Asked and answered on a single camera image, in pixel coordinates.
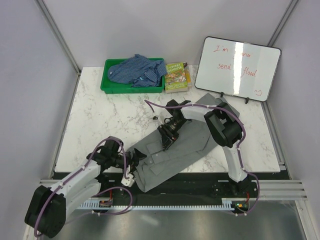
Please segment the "gray wall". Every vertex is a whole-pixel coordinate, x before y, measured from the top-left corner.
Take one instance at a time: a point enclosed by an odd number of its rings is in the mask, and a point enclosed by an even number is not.
[[[44,0],[80,67],[135,53],[198,64],[205,37],[266,45],[290,0]]]
[[[268,103],[292,176],[320,224],[320,1],[299,3],[275,46],[282,56]]]
[[[18,240],[77,78],[33,0],[0,1],[0,31],[0,238]]]

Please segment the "red handwritten text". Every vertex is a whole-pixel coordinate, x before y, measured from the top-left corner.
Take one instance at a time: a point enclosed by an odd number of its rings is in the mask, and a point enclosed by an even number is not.
[[[222,52],[228,52],[228,48],[224,47],[224,46],[220,46],[217,45],[216,46],[216,50],[214,50],[213,52],[218,52],[218,51],[222,51]],[[235,52],[234,55],[241,55],[242,57],[247,57],[247,58],[251,58],[251,54],[247,53],[247,52]]]
[[[218,66],[216,67],[217,69],[224,69],[224,70],[233,70],[233,66],[231,65],[231,63],[229,65],[227,64],[221,64],[219,63]],[[250,76],[250,77],[256,77],[256,73],[257,73],[258,70],[251,70],[249,69],[249,67],[245,67],[243,70],[242,70],[242,74],[241,74],[241,78],[245,75],[247,76]]]
[[[259,91],[254,90],[254,92],[255,92],[255,95],[257,95],[257,96],[261,96],[262,95],[262,91],[261,90],[259,90]]]
[[[220,63],[219,63],[217,69],[231,70],[231,63],[230,63],[229,65],[225,65],[225,64],[220,64]]]
[[[224,46],[222,46],[222,52],[228,52],[228,48],[223,48]],[[221,51],[220,49],[220,45],[217,45],[216,46],[216,50],[214,50],[214,52],[217,52],[217,51]]]
[[[252,77],[255,77],[255,76],[256,76],[256,73],[257,73],[257,70],[255,70],[255,71],[249,71],[249,67],[245,67],[245,69],[243,70],[243,73],[242,73],[241,77],[243,77],[245,74],[246,74],[246,75],[249,75],[249,76],[252,76]]]
[[[244,58],[244,57],[251,58],[251,54],[249,54],[249,53],[245,53],[245,52],[235,52],[235,53],[234,53],[234,56],[233,56],[233,59],[235,59],[235,56],[236,56],[236,55],[241,55],[243,58]]]

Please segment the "marble table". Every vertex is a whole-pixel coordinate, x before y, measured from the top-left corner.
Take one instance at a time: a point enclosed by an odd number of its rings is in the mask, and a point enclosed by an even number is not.
[[[190,66],[193,82],[197,68],[198,66]],[[103,71],[103,67],[84,67],[82,70],[55,172],[72,172],[92,152],[96,144],[108,136],[122,139],[127,149],[157,129],[158,122],[152,119],[154,115],[144,102],[145,99],[165,105],[171,99],[178,103],[183,100],[195,102],[208,93],[193,86],[188,92],[179,93],[105,94],[100,90]],[[261,103],[250,100],[245,104],[243,98],[225,98],[240,112],[240,119],[247,132],[241,147],[246,169],[252,172],[279,172],[279,162]],[[155,107],[155,111],[162,118],[169,116],[163,108]],[[110,168],[107,172],[120,171]],[[228,165],[223,149],[218,146],[182,172],[227,171]]]

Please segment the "green plastic tray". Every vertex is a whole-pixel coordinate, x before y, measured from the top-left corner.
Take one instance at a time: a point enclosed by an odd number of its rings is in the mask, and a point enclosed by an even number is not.
[[[151,61],[164,60],[163,58],[149,58]],[[111,66],[122,63],[125,59],[107,59],[104,64],[104,70],[102,75],[102,81],[100,89],[106,94],[150,94],[150,93],[162,93],[165,88],[165,76],[162,76],[159,86],[149,87],[131,87],[132,83],[123,84],[112,82],[108,78],[108,70]]]

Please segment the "gray fabric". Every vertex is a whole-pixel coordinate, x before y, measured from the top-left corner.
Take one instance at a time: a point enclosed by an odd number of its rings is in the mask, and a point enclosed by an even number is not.
[[[209,93],[197,101],[204,105],[218,105],[222,102],[227,101],[223,97],[215,98]],[[232,106],[231,109],[239,116],[236,109]],[[132,151],[136,148],[147,155],[140,161],[134,173],[136,183],[143,192],[180,173],[217,146],[207,124],[197,120],[187,122],[181,127],[179,138],[167,151],[162,151],[160,139],[160,133],[155,130],[129,149]]]

